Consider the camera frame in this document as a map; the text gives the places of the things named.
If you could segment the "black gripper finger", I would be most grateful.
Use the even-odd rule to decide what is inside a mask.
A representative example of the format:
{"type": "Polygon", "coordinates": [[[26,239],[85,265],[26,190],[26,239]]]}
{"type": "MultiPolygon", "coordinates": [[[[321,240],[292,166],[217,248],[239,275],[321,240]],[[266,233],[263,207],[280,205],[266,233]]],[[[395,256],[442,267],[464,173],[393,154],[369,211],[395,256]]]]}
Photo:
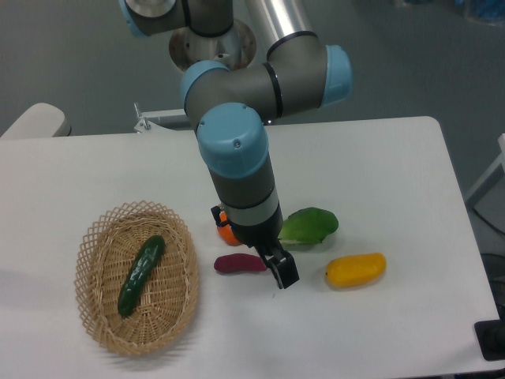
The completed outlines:
{"type": "Polygon", "coordinates": [[[292,255],[285,250],[273,250],[273,256],[283,258],[281,275],[284,287],[290,287],[299,280],[297,266],[292,255]]]}
{"type": "Polygon", "coordinates": [[[283,258],[278,258],[276,256],[267,256],[260,255],[261,260],[265,264],[265,266],[271,271],[271,274],[274,276],[275,281],[279,289],[284,289],[284,284],[281,275],[281,269],[284,263],[283,258]]]}

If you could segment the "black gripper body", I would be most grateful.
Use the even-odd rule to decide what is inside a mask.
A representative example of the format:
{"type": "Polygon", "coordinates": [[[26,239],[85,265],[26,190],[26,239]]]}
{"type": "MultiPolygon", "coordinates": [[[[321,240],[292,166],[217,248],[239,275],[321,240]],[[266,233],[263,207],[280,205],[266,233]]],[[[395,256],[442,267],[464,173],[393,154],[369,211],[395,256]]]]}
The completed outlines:
{"type": "Polygon", "coordinates": [[[262,257],[273,256],[275,250],[281,250],[279,233],[282,224],[281,212],[274,212],[267,220],[254,225],[230,223],[236,239],[255,249],[262,257]]]}

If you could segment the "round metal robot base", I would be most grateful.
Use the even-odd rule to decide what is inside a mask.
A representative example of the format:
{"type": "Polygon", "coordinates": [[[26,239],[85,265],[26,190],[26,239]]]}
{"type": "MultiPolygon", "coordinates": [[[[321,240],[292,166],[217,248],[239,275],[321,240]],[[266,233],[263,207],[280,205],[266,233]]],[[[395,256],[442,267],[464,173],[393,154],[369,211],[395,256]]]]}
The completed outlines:
{"type": "Polygon", "coordinates": [[[179,70],[204,60],[222,63],[230,70],[250,65],[256,55],[256,37],[243,21],[234,19],[229,31],[220,36],[203,37],[186,28],[176,29],[168,46],[170,58],[179,70]]]}

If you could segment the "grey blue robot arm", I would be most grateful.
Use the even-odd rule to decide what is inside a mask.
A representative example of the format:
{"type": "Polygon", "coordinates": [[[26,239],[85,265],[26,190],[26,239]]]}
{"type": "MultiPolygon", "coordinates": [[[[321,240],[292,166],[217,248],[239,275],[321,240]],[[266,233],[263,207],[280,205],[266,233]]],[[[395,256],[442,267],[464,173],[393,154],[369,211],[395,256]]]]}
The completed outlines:
{"type": "Polygon", "coordinates": [[[257,251],[282,289],[298,281],[294,258],[279,241],[282,211],[265,122],[345,99],[353,86],[347,53],[318,39],[299,1],[249,1],[267,48],[261,66],[231,69],[194,62],[180,96],[219,204],[218,226],[257,251]]]}

